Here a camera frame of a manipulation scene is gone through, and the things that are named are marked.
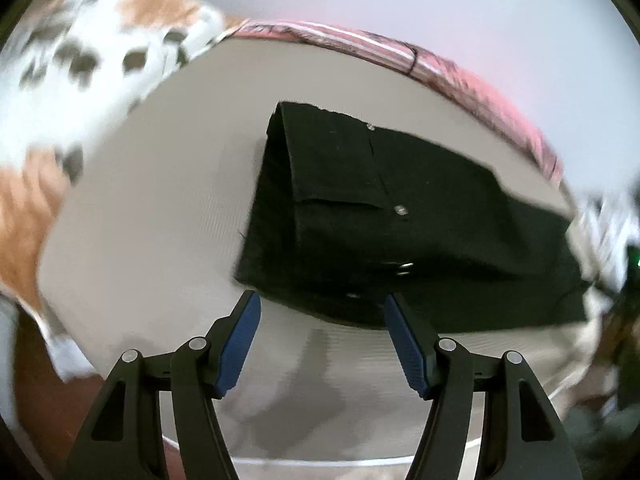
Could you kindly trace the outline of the grey textured mattress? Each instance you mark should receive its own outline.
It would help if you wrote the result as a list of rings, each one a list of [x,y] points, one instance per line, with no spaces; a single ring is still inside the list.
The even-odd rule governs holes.
[[[573,215],[526,156],[436,91],[309,44],[227,40],[96,144],[48,238],[40,289],[100,374],[128,349],[177,349],[238,301],[232,271],[281,101],[433,141],[494,170],[521,200]],[[428,404],[384,330],[264,300],[242,374],[216,413],[243,460],[405,463]]]

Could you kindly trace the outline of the black pants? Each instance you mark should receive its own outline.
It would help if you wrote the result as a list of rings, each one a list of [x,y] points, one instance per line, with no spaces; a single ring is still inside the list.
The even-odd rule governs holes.
[[[391,294],[441,333],[585,321],[570,224],[489,169],[309,104],[278,104],[266,133],[238,282],[364,327]]]

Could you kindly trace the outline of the white patterned cloth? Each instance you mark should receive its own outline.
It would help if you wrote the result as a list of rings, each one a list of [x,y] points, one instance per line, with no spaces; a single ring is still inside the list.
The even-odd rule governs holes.
[[[567,239],[582,276],[617,300],[628,278],[639,274],[639,188],[578,193],[563,182],[561,190],[573,213]]]

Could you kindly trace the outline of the floral white orange pillow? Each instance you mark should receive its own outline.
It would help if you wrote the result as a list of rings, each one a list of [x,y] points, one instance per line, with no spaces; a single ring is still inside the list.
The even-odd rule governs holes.
[[[63,380],[93,374],[37,283],[63,200],[104,136],[233,27],[201,0],[52,0],[1,51],[1,337],[25,310]]]

